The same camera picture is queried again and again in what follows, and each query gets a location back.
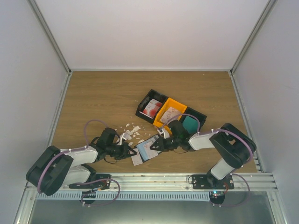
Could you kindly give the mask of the black leather card holder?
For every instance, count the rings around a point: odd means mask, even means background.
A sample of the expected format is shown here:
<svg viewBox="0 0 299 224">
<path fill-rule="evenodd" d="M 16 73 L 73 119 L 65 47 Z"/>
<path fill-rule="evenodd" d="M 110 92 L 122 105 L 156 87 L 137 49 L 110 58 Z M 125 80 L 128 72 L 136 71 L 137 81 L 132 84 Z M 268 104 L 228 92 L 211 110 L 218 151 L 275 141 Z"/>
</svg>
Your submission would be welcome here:
<svg viewBox="0 0 299 224">
<path fill-rule="evenodd" d="M 145 141 L 139 142 L 134 148 L 139 152 L 143 163 L 148 160 L 157 157 L 161 152 L 151 150 L 150 146 L 159 138 L 159 135 L 153 135 Z"/>
</svg>

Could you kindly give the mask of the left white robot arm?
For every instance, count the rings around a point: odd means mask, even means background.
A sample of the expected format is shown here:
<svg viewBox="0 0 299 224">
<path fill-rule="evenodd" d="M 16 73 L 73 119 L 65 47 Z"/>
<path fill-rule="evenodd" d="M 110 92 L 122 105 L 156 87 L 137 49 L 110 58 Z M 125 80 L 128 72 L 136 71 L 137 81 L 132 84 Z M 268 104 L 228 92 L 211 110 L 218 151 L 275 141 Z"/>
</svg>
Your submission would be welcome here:
<svg viewBox="0 0 299 224">
<path fill-rule="evenodd" d="M 39 193 L 51 196 L 61 187 L 89 189 L 96 191 L 107 188 L 110 175 L 99 175 L 90 165 L 105 159 L 116 161 L 135 156 L 137 152 L 130 147 L 124 136 L 106 127 L 99 137 L 87 146 L 74 149 L 59 149 L 49 146 L 26 173 L 26 180 L 37 187 Z"/>
</svg>

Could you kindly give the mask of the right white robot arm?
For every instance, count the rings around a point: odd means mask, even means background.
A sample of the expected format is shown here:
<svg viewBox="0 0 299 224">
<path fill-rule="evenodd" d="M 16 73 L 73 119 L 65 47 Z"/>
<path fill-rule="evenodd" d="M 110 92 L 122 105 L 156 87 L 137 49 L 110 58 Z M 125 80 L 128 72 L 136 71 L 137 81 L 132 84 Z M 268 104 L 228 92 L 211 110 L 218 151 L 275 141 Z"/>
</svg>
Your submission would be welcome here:
<svg viewBox="0 0 299 224">
<path fill-rule="evenodd" d="M 230 173 L 241 168 L 253 159 L 256 144 L 230 123 L 208 133 L 188 133 L 178 120 L 169 123 L 171 136 L 159 137 L 151 150 L 159 152 L 173 151 L 181 147 L 187 152 L 215 148 L 221 159 L 205 175 L 209 188 L 219 189 L 224 185 Z"/>
</svg>

